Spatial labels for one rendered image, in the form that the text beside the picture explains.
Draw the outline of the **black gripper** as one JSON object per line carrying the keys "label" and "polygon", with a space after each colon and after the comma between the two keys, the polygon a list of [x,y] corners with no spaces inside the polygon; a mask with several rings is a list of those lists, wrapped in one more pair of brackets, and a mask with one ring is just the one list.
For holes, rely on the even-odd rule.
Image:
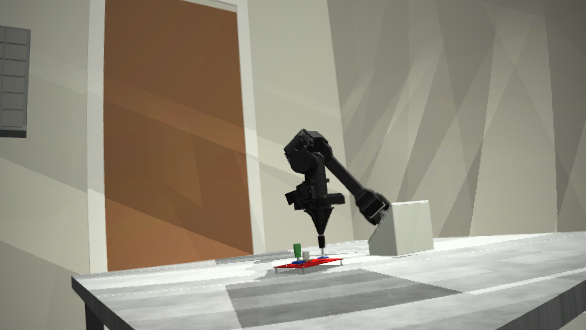
{"label": "black gripper", "polygon": [[342,193],[328,194],[327,183],[330,182],[326,175],[312,175],[306,176],[305,183],[307,185],[312,183],[316,198],[305,198],[305,202],[298,202],[294,204],[294,210],[303,210],[309,214],[313,220],[318,235],[324,235],[328,220],[334,207],[331,205],[345,204],[345,196]]}

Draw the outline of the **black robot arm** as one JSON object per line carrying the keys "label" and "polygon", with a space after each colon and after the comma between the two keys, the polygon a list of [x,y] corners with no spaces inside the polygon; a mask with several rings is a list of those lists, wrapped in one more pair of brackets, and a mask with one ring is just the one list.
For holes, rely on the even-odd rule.
{"label": "black robot arm", "polygon": [[[328,144],[328,140],[319,132],[307,131],[304,128],[301,129],[284,147],[284,151],[291,169],[296,173],[304,174],[305,177],[326,175],[326,166],[354,195],[359,211],[373,225],[378,225],[390,207],[391,203],[382,194],[375,193],[373,190],[363,187],[333,156],[332,148]],[[310,199],[316,198],[316,193],[312,183],[308,184],[307,182],[307,185],[305,183],[297,185],[296,190],[285,194],[285,196],[288,204],[291,205],[300,201],[305,202],[304,199],[308,197]],[[372,218],[370,219],[369,217]]]}

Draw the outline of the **red circuit board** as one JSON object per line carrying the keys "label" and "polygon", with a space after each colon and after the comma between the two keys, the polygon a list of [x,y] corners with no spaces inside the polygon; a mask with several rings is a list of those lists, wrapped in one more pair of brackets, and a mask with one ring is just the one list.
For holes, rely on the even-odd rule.
{"label": "red circuit board", "polygon": [[[318,243],[319,243],[319,248],[321,248],[322,250],[322,257],[318,257],[317,259],[315,258],[310,258],[309,255],[309,251],[302,251],[302,256],[303,259],[299,259],[299,257],[301,257],[301,244],[294,244],[294,253],[295,253],[295,258],[297,258],[297,261],[292,261],[291,264],[285,264],[285,265],[281,265],[281,266],[275,266],[273,268],[275,268],[275,274],[277,274],[277,268],[303,268],[303,275],[305,275],[305,268],[307,267],[312,267],[312,266],[316,266],[316,265],[321,265],[321,264],[325,264],[325,263],[329,263],[329,262],[334,262],[334,261],[338,261],[340,260],[340,265],[342,265],[342,259],[329,259],[330,256],[324,256],[324,248],[325,246],[325,236],[318,236]],[[328,258],[328,259],[325,259]]]}

